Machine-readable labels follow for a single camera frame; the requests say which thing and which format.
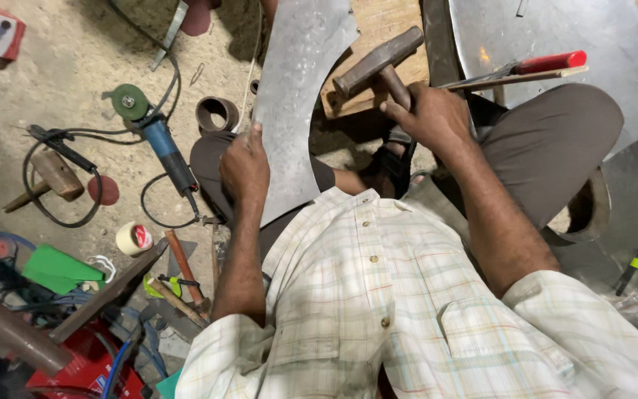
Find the man's left hand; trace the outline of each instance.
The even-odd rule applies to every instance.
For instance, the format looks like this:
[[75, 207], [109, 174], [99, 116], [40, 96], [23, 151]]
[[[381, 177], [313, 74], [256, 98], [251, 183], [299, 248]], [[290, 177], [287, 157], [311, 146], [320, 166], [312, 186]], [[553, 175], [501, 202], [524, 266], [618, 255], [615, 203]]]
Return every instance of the man's left hand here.
[[236, 208], [261, 214], [270, 185], [270, 164], [262, 148], [262, 125], [253, 122], [250, 133], [233, 140], [220, 157], [218, 170]]

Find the wooden board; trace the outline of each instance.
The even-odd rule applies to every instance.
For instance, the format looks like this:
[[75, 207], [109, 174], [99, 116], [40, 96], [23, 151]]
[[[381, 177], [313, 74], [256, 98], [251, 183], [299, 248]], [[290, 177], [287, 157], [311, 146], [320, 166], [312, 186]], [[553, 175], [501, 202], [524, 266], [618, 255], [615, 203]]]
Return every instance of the wooden board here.
[[[379, 83], [351, 99], [345, 99], [334, 88], [332, 79], [343, 75], [368, 52], [407, 31], [411, 26], [417, 25], [422, 29], [418, 0], [351, 0], [351, 7], [361, 30], [361, 37], [346, 50], [321, 88], [320, 96], [327, 119], [377, 108], [388, 99], [390, 95], [387, 89]], [[395, 70], [406, 86], [418, 81], [428, 83], [430, 73], [425, 44], [396, 65]]]

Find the shirt sleeve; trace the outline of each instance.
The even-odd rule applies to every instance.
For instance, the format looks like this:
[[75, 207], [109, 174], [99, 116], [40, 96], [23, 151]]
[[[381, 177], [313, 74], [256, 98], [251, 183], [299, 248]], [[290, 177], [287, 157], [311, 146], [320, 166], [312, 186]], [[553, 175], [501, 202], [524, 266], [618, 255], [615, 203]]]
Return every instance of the shirt sleeve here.
[[600, 393], [606, 387], [614, 396], [638, 395], [638, 330], [587, 286], [541, 270], [514, 284], [502, 301], [565, 349], [586, 385], [597, 380]]
[[244, 314], [213, 322], [191, 344], [176, 398], [255, 398], [267, 368], [274, 327]]

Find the angle grinder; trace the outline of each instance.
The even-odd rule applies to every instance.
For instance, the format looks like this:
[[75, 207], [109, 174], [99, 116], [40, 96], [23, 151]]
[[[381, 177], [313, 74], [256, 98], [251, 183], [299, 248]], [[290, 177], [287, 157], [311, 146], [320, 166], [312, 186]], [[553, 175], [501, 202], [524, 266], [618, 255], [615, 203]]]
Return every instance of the angle grinder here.
[[117, 86], [112, 92], [106, 93], [105, 97], [112, 100], [112, 106], [123, 119], [129, 120], [134, 127], [144, 132], [147, 141], [176, 187], [176, 191], [189, 200], [193, 209], [194, 222], [198, 222], [200, 220], [199, 209], [191, 193], [197, 191], [199, 186], [172, 139], [165, 115], [157, 112], [154, 117], [148, 119], [147, 116], [153, 113], [155, 107], [149, 103], [142, 90], [135, 85]]

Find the knee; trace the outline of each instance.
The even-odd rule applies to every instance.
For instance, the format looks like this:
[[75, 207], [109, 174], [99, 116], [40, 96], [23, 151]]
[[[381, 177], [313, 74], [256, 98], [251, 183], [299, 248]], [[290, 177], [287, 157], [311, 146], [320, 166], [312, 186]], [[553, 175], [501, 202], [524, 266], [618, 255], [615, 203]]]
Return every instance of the knee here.
[[191, 171], [197, 179], [200, 177], [215, 178], [218, 170], [218, 160], [233, 142], [235, 133], [212, 132], [206, 133], [191, 147], [189, 163]]
[[226, 151], [230, 143], [235, 139], [235, 133], [231, 132], [210, 132], [197, 140], [191, 147], [190, 159], [208, 158], [214, 153], [218, 156]]
[[624, 115], [617, 102], [602, 89], [582, 83], [568, 83], [553, 89], [563, 110], [589, 128], [599, 140], [614, 142], [624, 126]]

